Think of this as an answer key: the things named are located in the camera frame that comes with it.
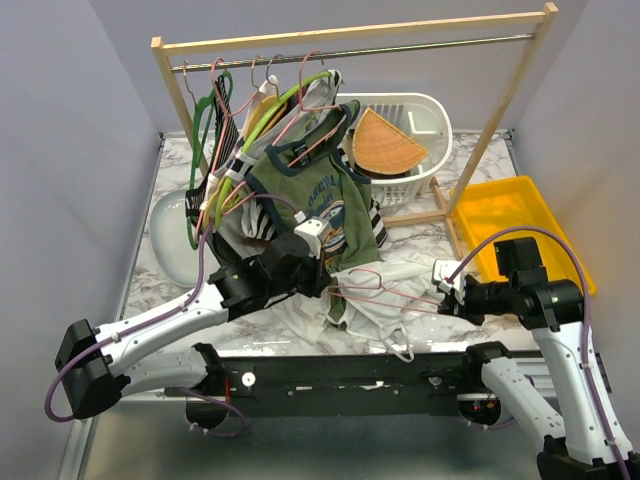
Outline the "white tank top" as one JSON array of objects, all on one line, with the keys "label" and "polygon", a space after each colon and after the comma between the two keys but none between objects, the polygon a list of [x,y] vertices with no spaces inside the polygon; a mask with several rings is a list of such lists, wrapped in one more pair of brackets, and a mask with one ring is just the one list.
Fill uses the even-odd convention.
[{"label": "white tank top", "polygon": [[378,343],[411,363],[415,354],[406,322],[435,312],[438,302],[429,290],[439,259],[430,251],[414,252],[337,273],[327,289],[331,320],[348,334]]}]

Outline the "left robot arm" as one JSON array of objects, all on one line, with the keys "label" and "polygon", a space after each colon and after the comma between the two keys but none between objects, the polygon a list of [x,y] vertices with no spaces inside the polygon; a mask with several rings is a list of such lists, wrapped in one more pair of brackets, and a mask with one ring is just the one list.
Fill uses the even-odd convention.
[{"label": "left robot arm", "polygon": [[45,396],[45,413],[55,422],[52,401],[63,388],[69,420],[95,417],[128,395],[180,388],[214,393],[222,380],[215,350],[196,344],[181,353],[163,348],[191,334],[268,309],[295,294],[319,297],[329,285],[317,234],[285,233],[262,253],[225,265],[188,293],[143,314],[92,326],[69,325],[56,354],[57,375]]}]

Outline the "pink wire hanger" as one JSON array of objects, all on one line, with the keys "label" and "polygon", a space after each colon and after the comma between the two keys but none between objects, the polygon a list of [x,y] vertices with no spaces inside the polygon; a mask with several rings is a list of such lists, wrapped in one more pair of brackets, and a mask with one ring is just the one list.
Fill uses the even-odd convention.
[{"label": "pink wire hanger", "polygon": [[392,288],[388,279],[372,267],[356,267],[340,277],[328,287],[328,293],[350,302],[371,304],[400,311],[435,313],[439,305],[437,299],[428,295],[428,289],[420,294]]}]

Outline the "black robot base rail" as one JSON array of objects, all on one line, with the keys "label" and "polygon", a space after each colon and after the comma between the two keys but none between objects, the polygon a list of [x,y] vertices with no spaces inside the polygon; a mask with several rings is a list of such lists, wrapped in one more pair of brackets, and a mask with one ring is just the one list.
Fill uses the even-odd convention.
[{"label": "black robot base rail", "polygon": [[419,353],[410,363],[391,354],[223,357],[194,389],[251,418],[456,416],[475,402],[496,407],[462,352]]}]

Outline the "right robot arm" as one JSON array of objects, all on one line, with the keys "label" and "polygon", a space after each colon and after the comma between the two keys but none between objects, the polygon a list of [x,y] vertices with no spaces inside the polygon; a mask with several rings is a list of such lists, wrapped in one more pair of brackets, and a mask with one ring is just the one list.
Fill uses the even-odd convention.
[{"label": "right robot arm", "polygon": [[636,479],[639,454],[616,418],[597,362],[584,281],[549,279],[530,235],[483,241],[494,248],[501,282],[479,283],[465,261],[437,260],[432,283],[444,295],[445,315],[480,321],[511,314],[531,333],[549,371],[559,406],[553,408],[499,341],[468,347],[460,379],[469,390],[490,390],[539,448],[543,479]]}]

